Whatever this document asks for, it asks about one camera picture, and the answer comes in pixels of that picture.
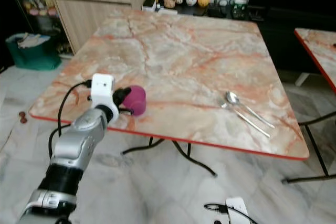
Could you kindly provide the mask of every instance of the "marble tabletop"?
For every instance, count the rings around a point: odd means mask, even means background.
[[[295,34],[336,92],[336,33],[296,28]]]
[[[163,137],[290,159],[309,156],[294,112],[256,24],[227,19],[160,15],[115,9],[30,109],[55,121],[70,86],[109,73],[115,88],[145,88],[141,116],[120,115],[116,131]],[[249,116],[271,137],[250,127],[228,106],[232,90],[268,119],[271,129]],[[90,107],[85,87],[68,98],[62,121]]]

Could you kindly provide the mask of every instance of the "table leg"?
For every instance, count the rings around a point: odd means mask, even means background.
[[[328,179],[335,179],[336,178],[336,174],[331,174],[330,175],[328,173],[328,170],[327,170],[326,165],[325,165],[325,163],[323,161],[323,158],[321,156],[319,148],[318,148],[318,146],[317,146],[317,144],[315,142],[315,139],[314,139],[313,135],[311,134],[311,131],[310,131],[309,127],[308,127],[308,125],[310,125],[310,124],[321,122],[321,121],[326,120],[326,119],[328,119],[328,118],[330,118],[332,116],[335,116],[335,115],[336,115],[336,111],[334,111],[332,113],[329,113],[327,115],[324,115],[324,116],[322,116],[320,118],[317,118],[315,120],[312,120],[312,121],[299,123],[299,125],[304,126],[304,128],[306,128],[306,131],[308,133],[309,139],[310,139],[310,141],[311,141],[311,143],[312,143],[312,145],[314,147],[314,150],[316,152],[317,158],[319,159],[320,165],[321,165],[322,170],[324,172],[324,176],[304,177],[304,178],[291,178],[291,179],[285,178],[285,179],[283,179],[281,181],[283,184],[291,184],[291,183],[307,182],[307,181],[316,181],[316,180],[328,180]]]
[[[157,140],[155,143],[153,143],[153,137],[151,136],[151,138],[149,139],[149,145],[146,146],[140,146],[140,147],[134,147],[134,148],[130,148],[126,151],[121,152],[121,155],[125,155],[129,152],[135,152],[135,151],[143,151],[143,150],[147,150],[153,147],[156,147],[157,145],[161,144],[164,141],[163,138]],[[201,167],[203,167],[204,169],[208,170],[214,177],[217,177],[217,174],[208,166],[206,166],[205,164],[194,160],[193,158],[190,157],[190,152],[191,152],[191,143],[188,143],[188,150],[187,150],[187,154],[185,154],[183,152],[183,150],[181,149],[181,147],[179,146],[179,144],[176,141],[172,141],[173,144],[175,145],[176,149],[178,150],[179,153],[182,154],[182,156],[184,156],[187,160],[189,160],[190,162],[199,165]]]
[[[130,148],[126,151],[123,151],[121,152],[121,155],[125,155],[127,154],[128,152],[135,152],[135,151],[142,151],[142,150],[147,150],[147,149],[150,149],[150,148],[154,148],[156,147],[157,145],[161,144],[162,142],[164,141],[163,138],[160,138],[159,140],[157,140],[154,144],[152,143],[153,142],[153,137],[151,136],[151,138],[149,139],[149,145],[146,145],[146,146],[140,146],[140,147],[135,147],[135,148]]]
[[[184,151],[181,149],[180,145],[177,143],[177,141],[172,141],[172,142],[175,145],[178,152],[181,153],[181,155],[184,156],[187,160],[189,160],[190,162],[196,165],[199,165],[200,167],[203,167],[204,169],[208,170],[208,172],[210,172],[212,176],[217,177],[217,174],[210,167],[190,157],[190,149],[191,149],[190,143],[188,143],[188,152],[187,154],[185,154]]]
[[[308,78],[309,74],[308,73],[302,73],[298,77],[298,79],[295,81],[295,86],[300,87],[303,82]]]

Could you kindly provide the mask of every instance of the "cutlery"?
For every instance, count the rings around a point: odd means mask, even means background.
[[[265,123],[267,126],[271,127],[271,128],[275,128],[273,124],[271,124],[270,122],[268,122],[266,119],[264,119],[262,116],[258,115],[256,112],[254,112],[250,107],[242,104],[238,98],[238,96],[231,92],[231,91],[226,91],[226,99],[229,103],[233,104],[233,105],[242,105],[244,106],[252,115],[254,115],[257,119],[261,120],[263,123]]]
[[[223,103],[221,105],[221,107],[224,109],[227,107],[227,104],[226,103]],[[251,122],[249,119],[247,119],[244,115],[242,115],[241,113],[239,113],[237,110],[233,109],[236,114],[242,118],[245,122],[247,122],[249,125],[251,125],[253,128],[255,128],[256,130],[258,130],[260,133],[262,133],[263,135],[267,136],[268,138],[270,138],[270,135],[265,132],[263,129],[261,129],[258,125],[254,124],[253,122]]]

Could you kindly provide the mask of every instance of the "robotic arm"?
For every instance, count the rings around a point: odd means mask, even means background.
[[[118,106],[131,89],[113,94],[114,78],[96,73],[92,78],[92,107],[71,124],[55,145],[45,178],[32,193],[17,224],[68,224],[76,208],[78,184],[92,153],[110,121],[118,119]]]

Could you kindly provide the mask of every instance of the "red table edge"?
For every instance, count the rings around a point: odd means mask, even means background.
[[[35,118],[35,119],[57,122],[57,119],[46,118],[44,116],[36,116],[36,115],[31,114],[30,111],[29,111],[29,115],[32,118]],[[61,122],[62,123],[71,123],[71,121],[66,121],[66,120],[61,120]],[[160,135],[155,135],[155,134],[150,134],[150,133],[122,130],[122,129],[112,128],[112,127],[108,127],[108,129],[112,130],[112,131],[125,132],[125,133],[130,133],[130,134],[135,134],[135,135],[142,135],[142,136],[149,136],[149,137],[153,136],[153,137],[157,137],[157,138],[164,138],[164,139],[167,139],[167,140],[173,140],[173,141],[179,141],[179,142],[185,142],[185,143],[192,143],[192,144],[201,144],[201,145],[207,145],[207,146],[211,146],[211,147],[228,149],[228,150],[232,150],[232,151],[246,152],[246,153],[259,154],[259,155],[264,155],[264,156],[278,157],[278,158],[298,160],[298,161],[307,160],[308,157],[309,157],[309,151],[308,151],[308,156],[307,157],[292,157],[292,156],[286,156],[286,155],[279,155],[279,154],[272,154],[272,153],[246,150],[246,149],[229,147],[229,146],[224,146],[224,145],[217,145],[217,144],[211,144],[211,143],[205,143],[205,142],[197,142],[197,141],[186,140],[186,139],[182,139],[182,138],[167,137],[167,136],[160,136]]]
[[[329,76],[327,75],[327,73],[325,72],[325,70],[323,69],[323,67],[320,65],[320,63],[318,62],[318,60],[315,58],[314,54],[309,49],[309,47],[306,44],[305,40],[301,38],[301,36],[299,35],[299,33],[296,31],[296,29],[294,30],[294,34],[299,39],[300,43],[303,45],[303,47],[305,48],[305,50],[307,51],[307,53],[309,54],[309,56],[312,58],[312,60],[314,61],[315,65],[319,68],[319,70],[321,71],[322,75],[324,76],[324,78],[327,80],[327,82],[331,86],[331,89],[336,93],[336,86],[331,81],[331,79],[329,78]]]

